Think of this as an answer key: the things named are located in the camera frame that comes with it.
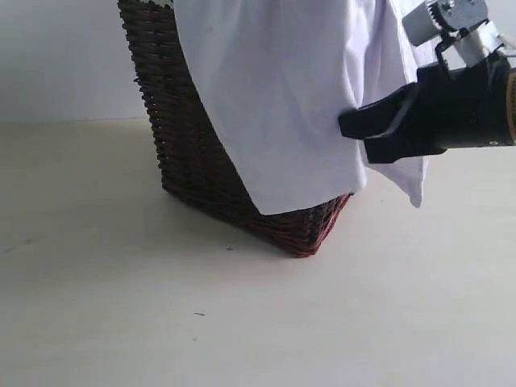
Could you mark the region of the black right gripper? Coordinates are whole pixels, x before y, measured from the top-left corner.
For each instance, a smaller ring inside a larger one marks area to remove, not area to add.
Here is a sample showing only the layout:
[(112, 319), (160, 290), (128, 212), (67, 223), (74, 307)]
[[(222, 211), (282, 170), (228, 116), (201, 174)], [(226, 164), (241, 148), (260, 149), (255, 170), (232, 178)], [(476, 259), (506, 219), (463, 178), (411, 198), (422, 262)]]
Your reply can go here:
[[(448, 73), (429, 65), (419, 69), (417, 81), (407, 87), (343, 111), (338, 117), (340, 133), (364, 139), (370, 164), (392, 164), (454, 148), (512, 147), (514, 82), (515, 68), (500, 56)], [(406, 127), (380, 135), (408, 100)]]

